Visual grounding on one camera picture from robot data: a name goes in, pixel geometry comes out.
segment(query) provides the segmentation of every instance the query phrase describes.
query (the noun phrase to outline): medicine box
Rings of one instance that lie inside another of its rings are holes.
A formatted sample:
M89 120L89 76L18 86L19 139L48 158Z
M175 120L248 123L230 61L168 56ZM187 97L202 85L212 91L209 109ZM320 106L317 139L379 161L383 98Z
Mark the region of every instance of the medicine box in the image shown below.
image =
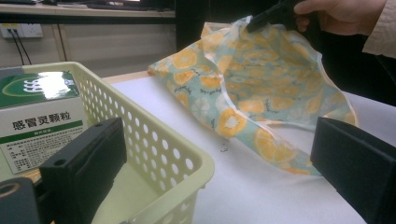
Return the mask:
M0 166L9 166L1 179L38 167L82 133L86 120L70 72L0 75Z

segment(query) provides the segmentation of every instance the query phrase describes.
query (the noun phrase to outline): power outlet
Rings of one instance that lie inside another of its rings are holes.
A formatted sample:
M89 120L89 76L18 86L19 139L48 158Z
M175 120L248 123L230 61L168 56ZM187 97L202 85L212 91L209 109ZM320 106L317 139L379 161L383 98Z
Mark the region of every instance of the power outlet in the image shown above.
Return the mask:
M14 36L18 37L43 37L43 31L41 30L40 24L35 23L0 23L0 31L4 38L12 38L12 34L9 31L12 31Z
M21 24L23 37L43 37L43 31L40 24L23 23Z
M12 38L12 34L16 36L15 33L10 33L11 32L17 32L19 37L23 36L23 30L21 28L21 25L18 23L0 23L0 31L1 34L4 38Z

